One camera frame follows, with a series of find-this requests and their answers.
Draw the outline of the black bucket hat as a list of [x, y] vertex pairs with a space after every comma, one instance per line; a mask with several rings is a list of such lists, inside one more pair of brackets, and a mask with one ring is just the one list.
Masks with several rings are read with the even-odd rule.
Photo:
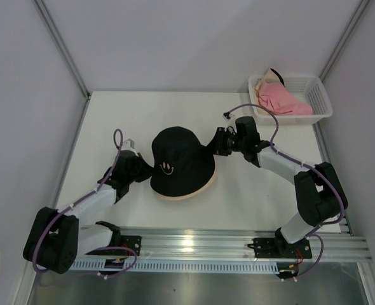
[[152, 177], [212, 172], [215, 168], [214, 156], [202, 153], [202, 148], [203, 145], [191, 130], [181, 126], [162, 130], [151, 145], [154, 158]]

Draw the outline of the cream bucket hat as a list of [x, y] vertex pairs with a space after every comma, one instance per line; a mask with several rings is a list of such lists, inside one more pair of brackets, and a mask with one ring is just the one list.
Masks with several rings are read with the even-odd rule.
[[196, 196], [216, 180], [217, 169], [212, 172], [189, 173], [182, 176], [163, 175], [153, 176], [150, 181], [151, 189], [161, 200], [180, 201]]

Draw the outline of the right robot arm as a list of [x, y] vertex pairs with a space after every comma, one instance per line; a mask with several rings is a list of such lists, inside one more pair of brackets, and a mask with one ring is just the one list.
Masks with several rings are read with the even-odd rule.
[[322, 226], [339, 222], [348, 201], [334, 167], [328, 162], [311, 165], [262, 140], [251, 116], [237, 119], [224, 113], [228, 124], [218, 127], [207, 149], [214, 155], [239, 152], [258, 168], [269, 170], [290, 182], [295, 189], [297, 213], [272, 238], [254, 238], [248, 248], [259, 259], [311, 258], [311, 237]]

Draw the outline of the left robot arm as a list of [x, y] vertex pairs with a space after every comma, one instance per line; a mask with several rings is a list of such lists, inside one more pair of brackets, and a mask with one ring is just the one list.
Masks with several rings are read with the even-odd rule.
[[44, 207], [37, 212], [23, 258], [38, 273], [64, 274], [82, 255], [137, 257], [140, 239], [122, 237], [119, 226], [92, 220], [117, 204], [129, 192], [131, 184], [150, 178], [152, 171], [139, 153], [120, 151], [96, 188], [62, 210]]

